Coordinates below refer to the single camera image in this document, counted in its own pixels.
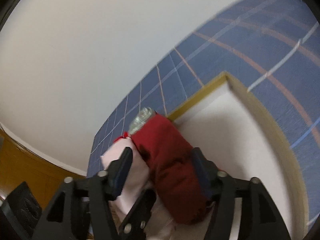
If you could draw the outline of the pale pink underwear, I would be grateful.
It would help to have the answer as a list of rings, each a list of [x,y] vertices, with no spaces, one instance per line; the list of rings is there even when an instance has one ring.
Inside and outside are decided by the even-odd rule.
[[[127,175],[122,193],[115,201],[111,203],[111,209],[115,211],[120,222],[133,207],[143,189],[151,186],[149,181],[149,168],[140,156],[131,138],[120,138],[100,157],[104,169],[108,169],[112,161],[120,158],[126,147],[131,148],[133,161]],[[175,229],[175,223],[157,198],[151,210],[151,218],[145,227],[147,239],[173,239],[172,233]]]

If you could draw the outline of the dark red striped-band underwear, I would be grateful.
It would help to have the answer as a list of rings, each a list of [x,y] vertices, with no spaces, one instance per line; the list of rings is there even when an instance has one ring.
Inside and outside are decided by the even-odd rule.
[[[166,117],[149,107],[132,120],[128,134],[150,170],[150,181],[175,222],[192,225],[210,212],[192,162],[193,147]]]

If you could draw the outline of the blue plaid tablecloth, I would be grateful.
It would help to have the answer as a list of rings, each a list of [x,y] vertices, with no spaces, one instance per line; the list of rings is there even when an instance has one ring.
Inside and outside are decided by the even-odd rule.
[[[221,73],[238,79],[285,134],[319,216],[319,23],[300,0],[242,0],[173,48],[131,89],[94,137],[87,174],[142,107],[170,114]]]

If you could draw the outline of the wooden door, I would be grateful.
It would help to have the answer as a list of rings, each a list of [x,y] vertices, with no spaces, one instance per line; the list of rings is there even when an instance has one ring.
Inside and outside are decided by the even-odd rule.
[[[1,127],[1,200],[22,182],[26,182],[43,209],[66,177],[85,176],[65,170],[30,151]]]

